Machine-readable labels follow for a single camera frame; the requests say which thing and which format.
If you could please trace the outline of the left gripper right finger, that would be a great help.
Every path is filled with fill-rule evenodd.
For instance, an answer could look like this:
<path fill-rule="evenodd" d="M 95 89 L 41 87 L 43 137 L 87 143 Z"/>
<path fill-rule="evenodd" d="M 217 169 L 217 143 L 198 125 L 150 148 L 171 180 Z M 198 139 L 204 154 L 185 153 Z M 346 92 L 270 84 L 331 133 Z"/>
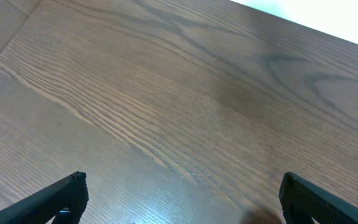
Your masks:
<path fill-rule="evenodd" d="M 358 224 L 357 207 L 292 172 L 283 176 L 279 199 L 290 224 Z"/>

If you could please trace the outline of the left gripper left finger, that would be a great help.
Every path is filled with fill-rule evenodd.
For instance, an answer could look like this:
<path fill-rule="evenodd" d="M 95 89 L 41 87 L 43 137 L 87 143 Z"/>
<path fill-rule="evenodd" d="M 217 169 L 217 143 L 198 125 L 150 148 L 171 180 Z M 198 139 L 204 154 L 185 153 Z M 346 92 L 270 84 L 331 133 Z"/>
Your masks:
<path fill-rule="evenodd" d="M 86 174 L 74 172 L 0 211 L 0 224 L 79 224 L 89 200 Z"/>

